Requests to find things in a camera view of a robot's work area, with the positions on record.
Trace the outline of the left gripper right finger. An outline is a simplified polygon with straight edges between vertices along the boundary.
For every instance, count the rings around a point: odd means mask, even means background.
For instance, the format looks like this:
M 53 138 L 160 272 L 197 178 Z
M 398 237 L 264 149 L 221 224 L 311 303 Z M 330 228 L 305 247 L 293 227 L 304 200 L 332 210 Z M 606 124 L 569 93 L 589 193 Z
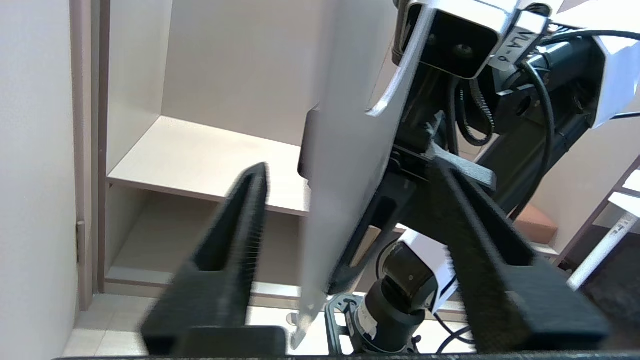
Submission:
M 429 181 L 429 235 L 448 248 L 479 353 L 599 348 L 610 335 L 604 315 L 484 191 L 441 160 Z

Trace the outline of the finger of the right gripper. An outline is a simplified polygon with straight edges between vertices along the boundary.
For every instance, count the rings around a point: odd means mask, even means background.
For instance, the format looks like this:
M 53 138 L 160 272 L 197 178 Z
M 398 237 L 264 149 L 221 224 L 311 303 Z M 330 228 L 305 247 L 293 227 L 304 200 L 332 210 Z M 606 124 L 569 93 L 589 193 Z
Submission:
M 348 235 L 347 243 L 340 247 L 342 252 L 338 255 L 337 263 L 327 281 L 328 296 L 351 292 L 370 262 L 375 262 L 384 246 L 398 238 L 394 235 L 394 230 L 410 212 L 415 195 L 415 191 L 375 194 L 365 214 L 356 222 L 354 230 Z M 380 230 L 380 233 L 365 247 L 364 254 L 355 262 L 355 265 L 351 265 L 365 242 L 366 233 L 368 230 L 375 229 Z

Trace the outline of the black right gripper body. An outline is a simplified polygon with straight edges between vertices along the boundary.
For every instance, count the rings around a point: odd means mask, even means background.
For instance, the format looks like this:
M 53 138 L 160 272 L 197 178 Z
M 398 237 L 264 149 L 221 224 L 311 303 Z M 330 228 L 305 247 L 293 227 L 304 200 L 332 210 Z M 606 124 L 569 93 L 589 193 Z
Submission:
M 493 194 L 498 188 L 498 177 L 492 170 L 448 152 L 437 142 L 441 139 L 439 130 L 446 127 L 446 120 L 444 112 L 436 112 L 432 120 L 421 125 L 400 121 L 391 149 L 391 161 L 397 164 L 398 171 L 426 181 L 430 163 L 441 160 L 474 180 L 488 194 Z

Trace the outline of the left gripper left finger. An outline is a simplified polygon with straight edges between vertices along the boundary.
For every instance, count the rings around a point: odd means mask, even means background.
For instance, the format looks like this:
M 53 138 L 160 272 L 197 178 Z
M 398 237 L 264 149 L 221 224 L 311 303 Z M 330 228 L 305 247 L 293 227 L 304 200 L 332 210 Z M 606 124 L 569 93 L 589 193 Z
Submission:
M 141 325 L 150 355 L 284 355 L 281 326 L 248 326 L 269 171 L 245 169 Z

